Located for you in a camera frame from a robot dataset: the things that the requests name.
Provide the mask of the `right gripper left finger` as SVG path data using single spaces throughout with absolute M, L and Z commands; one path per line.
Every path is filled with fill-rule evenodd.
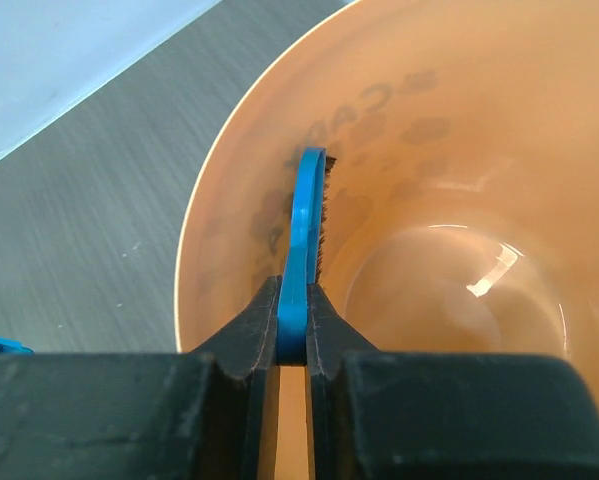
M 0 479 L 270 479 L 281 281 L 182 354 L 0 355 Z

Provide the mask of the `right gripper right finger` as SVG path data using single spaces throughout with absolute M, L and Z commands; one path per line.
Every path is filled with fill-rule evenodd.
M 599 479 L 599 411 L 550 356 L 385 352 L 308 291 L 314 479 Z

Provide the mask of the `blue hand brush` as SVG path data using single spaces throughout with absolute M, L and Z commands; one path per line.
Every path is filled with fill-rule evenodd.
M 298 165 L 277 306 L 276 357 L 282 366 L 306 362 L 309 286 L 317 282 L 322 259 L 325 190 L 335 162 L 325 148 L 308 147 Z

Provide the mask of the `blue dustpan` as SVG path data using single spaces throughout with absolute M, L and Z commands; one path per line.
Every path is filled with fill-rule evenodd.
M 0 337 L 0 354 L 33 354 L 34 351 L 20 342 Z

